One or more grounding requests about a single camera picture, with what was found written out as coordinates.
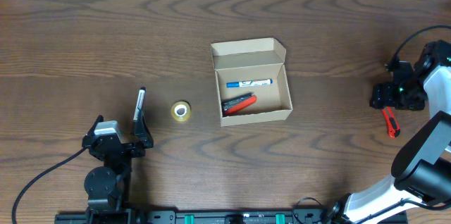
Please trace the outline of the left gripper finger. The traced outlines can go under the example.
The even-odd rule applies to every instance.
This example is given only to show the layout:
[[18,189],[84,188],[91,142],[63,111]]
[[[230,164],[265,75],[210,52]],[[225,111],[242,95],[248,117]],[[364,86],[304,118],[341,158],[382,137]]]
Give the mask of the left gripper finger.
[[154,140],[147,127],[143,110],[139,110],[137,118],[134,119],[134,135],[142,143],[144,148],[154,147]]
[[92,135],[94,135],[94,131],[95,131],[97,125],[98,125],[99,123],[103,122],[103,121],[104,121],[104,117],[103,117],[102,115],[98,115],[98,117],[96,118],[94,124],[93,124],[92,127],[88,130],[88,132],[87,132],[86,135],[87,135],[87,136],[92,136]]

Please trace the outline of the red utility knife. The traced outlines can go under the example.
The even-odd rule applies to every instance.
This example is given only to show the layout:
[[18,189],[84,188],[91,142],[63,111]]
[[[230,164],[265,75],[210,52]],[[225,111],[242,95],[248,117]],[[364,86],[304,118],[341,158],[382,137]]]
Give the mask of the red utility knife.
[[388,136],[391,138],[396,138],[400,135],[400,126],[394,117],[392,109],[388,106],[381,110],[383,117],[387,125]]

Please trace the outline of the black marker pen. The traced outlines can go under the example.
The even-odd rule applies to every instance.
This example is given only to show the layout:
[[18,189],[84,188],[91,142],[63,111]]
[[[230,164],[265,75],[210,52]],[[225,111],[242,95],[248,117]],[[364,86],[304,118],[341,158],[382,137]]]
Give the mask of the black marker pen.
[[137,102],[136,102],[135,112],[134,112],[134,116],[133,116],[134,121],[137,121],[139,118],[139,114],[140,114],[140,111],[142,110],[142,105],[144,102],[145,94],[146,94],[146,88],[141,87],[138,92],[138,96],[137,96]]

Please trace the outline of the red stapler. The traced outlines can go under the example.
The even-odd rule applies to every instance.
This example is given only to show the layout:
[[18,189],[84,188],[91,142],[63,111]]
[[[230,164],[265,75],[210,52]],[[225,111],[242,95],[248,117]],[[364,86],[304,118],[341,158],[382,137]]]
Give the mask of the red stapler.
[[238,111],[251,106],[256,101],[257,96],[251,92],[240,95],[238,97],[234,97],[221,103],[222,113],[224,116],[231,116],[232,114],[235,114]]

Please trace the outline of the blue marker pen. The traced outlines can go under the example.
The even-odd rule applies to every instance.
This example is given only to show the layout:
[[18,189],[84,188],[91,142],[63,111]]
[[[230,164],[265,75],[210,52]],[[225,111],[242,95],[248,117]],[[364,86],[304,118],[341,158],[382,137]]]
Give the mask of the blue marker pen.
[[264,86],[264,85],[271,85],[273,83],[273,80],[268,79],[260,79],[260,80],[246,80],[246,81],[239,81],[239,82],[227,82],[226,87],[227,88],[238,88],[238,87],[258,87],[258,86]]

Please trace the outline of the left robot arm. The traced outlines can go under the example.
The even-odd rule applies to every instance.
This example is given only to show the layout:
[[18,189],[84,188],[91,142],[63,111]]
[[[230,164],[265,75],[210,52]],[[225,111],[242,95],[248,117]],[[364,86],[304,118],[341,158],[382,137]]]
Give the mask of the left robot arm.
[[115,120],[98,116],[82,139],[82,147],[103,162],[91,170],[84,181],[88,195],[88,223],[146,223],[148,213],[129,202],[132,160],[145,156],[154,140],[147,128],[144,111],[137,112],[132,122],[136,142],[122,143]]

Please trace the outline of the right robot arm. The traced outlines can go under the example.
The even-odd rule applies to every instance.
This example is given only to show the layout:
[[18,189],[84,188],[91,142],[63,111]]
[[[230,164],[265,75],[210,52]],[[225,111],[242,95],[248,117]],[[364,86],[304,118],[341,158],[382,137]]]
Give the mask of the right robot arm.
[[348,194],[325,213],[323,223],[379,223],[408,209],[450,208],[450,43],[429,42],[411,65],[393,56],[392,80],[376,84],[370,105],[384,113],[388,132],[400,134],[391,109],[429,109],[429,121],[396,155],[389,176],[362,192]]

